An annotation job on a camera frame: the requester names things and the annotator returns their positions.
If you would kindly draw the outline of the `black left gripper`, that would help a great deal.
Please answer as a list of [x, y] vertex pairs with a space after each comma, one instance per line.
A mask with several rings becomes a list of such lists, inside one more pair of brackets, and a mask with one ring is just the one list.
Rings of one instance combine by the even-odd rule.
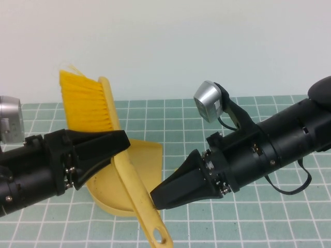
[[10, 210], [61, 196], [69, 188], [79, 190], [129, 147], [124, 130], [62, 129], [26, 137], [22, 147], [10, 151]]

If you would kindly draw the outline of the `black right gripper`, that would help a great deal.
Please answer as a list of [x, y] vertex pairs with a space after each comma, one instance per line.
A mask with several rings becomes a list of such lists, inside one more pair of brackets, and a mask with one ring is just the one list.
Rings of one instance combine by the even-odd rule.
[[270, 131], [263, 121], [226, 136], [218, 132], [210, 135], [205, 161], [213, 164], [212, 171], [205, 175], [201, 154], [192, 151], [171, 176], [151, 191], [155, 207], [172, 209], [199, 200], [223, 198], [225, 189], [236, 193], [268, 177], [279, 169], [279, 152]]

